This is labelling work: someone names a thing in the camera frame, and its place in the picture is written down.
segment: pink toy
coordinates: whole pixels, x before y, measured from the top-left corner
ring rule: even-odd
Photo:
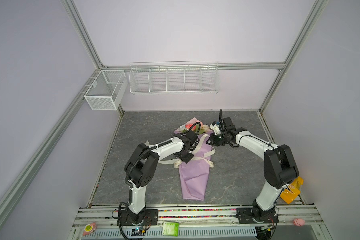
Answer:
[[[296,225],[296,226],[301,227],[302,225],[305,224],[305,220],[301,219],[301,218],[296,218],[296,219],[293,220],[293,224]]]
[[[84,232],[83,232],[83,237],[85,235],[89,235],[91,233],[93,233],[96,230],[96,223],[93,222],[91,224],[87,224],[84,228]]]

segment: black motor joint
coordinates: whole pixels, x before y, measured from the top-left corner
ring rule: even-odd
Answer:
[[[212,146],[224,146],[225,144],[237,144],[236,135],[239,132],[246,131],[245,128],[236,128],[230,117],[223,118],[222,110],[220,109],[219,122],[212,122],[212,126],[218,125],[221,134],[211,133],[211,136],[207,140],[207,144]]]
[[[178,137],[183,142],[183,149],[180,152],[176,152],[174,154],[175,157],[178,157],[183,162],[188,163],[193,157],[193,154],[190,152],[190,148],[198,139],[197,134],[193,131],[188,131],[186,134],[177,133],[173,136]]]

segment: mesh basket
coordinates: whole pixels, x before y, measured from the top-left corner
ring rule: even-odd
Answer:
[[[219,72],[216,64],[132,67],[129,76],[133,94],[217,93]]]
[[[101,70],[84,97],[93,110],[117,110],[127,85],[124,71]]]

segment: yellow sticker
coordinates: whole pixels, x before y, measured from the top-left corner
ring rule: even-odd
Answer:
[[[86,227],[85,227],[85,231],[86,232],[89,232],[89,231],[91,231],[92,230],[92,226],[91,225],[87,225]]]

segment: yellow bag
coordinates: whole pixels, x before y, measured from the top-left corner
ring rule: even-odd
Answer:
[[[286,203],[290,204],[300,194],[300,186],[303,184],[303,182],[304,180],[301,177],[298,177],[289,185],[289,189],[291,191],[289,191],[288,189],[284,189],[280,197]]]

